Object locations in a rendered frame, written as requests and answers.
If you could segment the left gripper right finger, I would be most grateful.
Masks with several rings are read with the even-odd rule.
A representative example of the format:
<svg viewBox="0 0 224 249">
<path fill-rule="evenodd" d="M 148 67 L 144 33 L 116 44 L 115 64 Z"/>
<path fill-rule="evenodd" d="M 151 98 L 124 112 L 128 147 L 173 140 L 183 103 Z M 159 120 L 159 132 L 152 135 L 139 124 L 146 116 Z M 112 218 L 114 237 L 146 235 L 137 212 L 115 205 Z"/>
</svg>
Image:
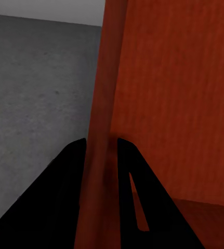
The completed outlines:
<svg viewBox="0 0 224 249">
<path fill-rule="evenodd" d="M 121 249 L 205 249 L 138 148 L 118 138 Z M 138 229 L 129 173 L 150 231 Z"/>
</svg>

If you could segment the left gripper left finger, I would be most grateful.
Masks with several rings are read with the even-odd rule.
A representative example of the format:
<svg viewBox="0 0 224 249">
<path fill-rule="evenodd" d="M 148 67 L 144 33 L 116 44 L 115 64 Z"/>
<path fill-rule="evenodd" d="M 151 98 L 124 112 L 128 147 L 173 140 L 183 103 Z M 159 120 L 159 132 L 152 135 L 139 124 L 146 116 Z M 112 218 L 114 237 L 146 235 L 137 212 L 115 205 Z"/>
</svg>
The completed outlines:
<svg viewBox="0 0 224 249">
<path fill-rule="evenodd" d="M 74 249 L 86 147 L 68 144 L 0 218 L 0 249 Z"/>
</svg>

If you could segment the storage box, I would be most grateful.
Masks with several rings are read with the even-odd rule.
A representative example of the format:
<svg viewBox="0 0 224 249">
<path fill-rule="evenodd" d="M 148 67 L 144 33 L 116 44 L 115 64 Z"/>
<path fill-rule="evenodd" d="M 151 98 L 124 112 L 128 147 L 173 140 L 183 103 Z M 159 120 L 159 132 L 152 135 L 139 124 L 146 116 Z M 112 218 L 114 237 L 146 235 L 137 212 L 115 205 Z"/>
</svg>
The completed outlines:
<svg viewBox="0 0 224 249">
<path fill-rule="evenodd" d="M 74 249 L 121 249 L 118 138 L 224 249 L 224 0 L 106 0 Z"/>
</svg>

